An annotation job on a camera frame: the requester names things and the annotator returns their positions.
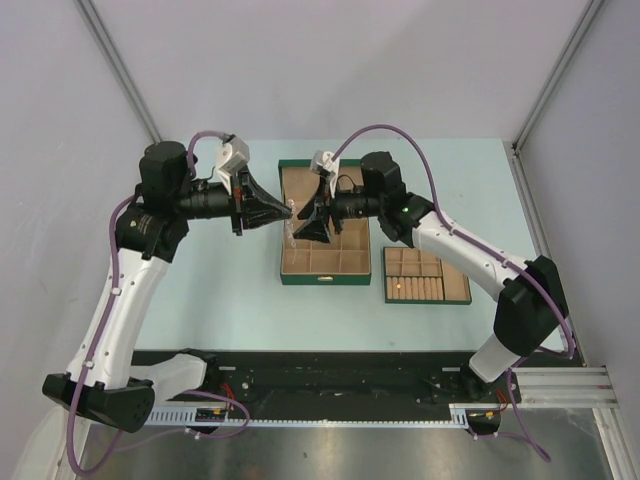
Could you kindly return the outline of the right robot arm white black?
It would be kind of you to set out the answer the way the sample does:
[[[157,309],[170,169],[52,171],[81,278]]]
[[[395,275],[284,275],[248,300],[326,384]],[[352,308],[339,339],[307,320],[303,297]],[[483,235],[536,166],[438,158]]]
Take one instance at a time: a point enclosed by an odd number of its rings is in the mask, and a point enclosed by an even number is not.
[[[359,162],[362,182],[342,190],[339,159],[319,151],[310,170],[319,182],[297,217],[296,239],[328,243],[346,220],[375,217],[392,241],[432,253],[478,284],[496,302],[493,332],[470,358],[461,376],[463,393],[484,401],[497,379],[530,356],[555,330],[566,331],[568,306],[556,264],[544,255],[526,260],[485,243],[410,192],[388,152],[372,152]]]

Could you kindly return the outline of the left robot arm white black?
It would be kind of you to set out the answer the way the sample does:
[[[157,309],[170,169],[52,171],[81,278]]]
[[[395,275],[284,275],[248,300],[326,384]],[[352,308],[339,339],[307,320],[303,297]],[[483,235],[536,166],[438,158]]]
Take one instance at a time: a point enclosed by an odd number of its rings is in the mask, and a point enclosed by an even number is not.
[[[152,297],[190,221],[227,218],[241,235],[290,218],[290,209],[255,181],[249,159],[246,143],[224,138],[213,182],[195,176],[191,146],[163,141],[146,148],[133,196],[109,221],[110,267],[89,329],[65,372],[48,375],[43,384],[43,394],[67,410],[69,433],[79,418],[134,433],[158,401],[187,391],[207,400],[219,392],[212,354],[185,349],[150,367],[135,367],[132,359]]]

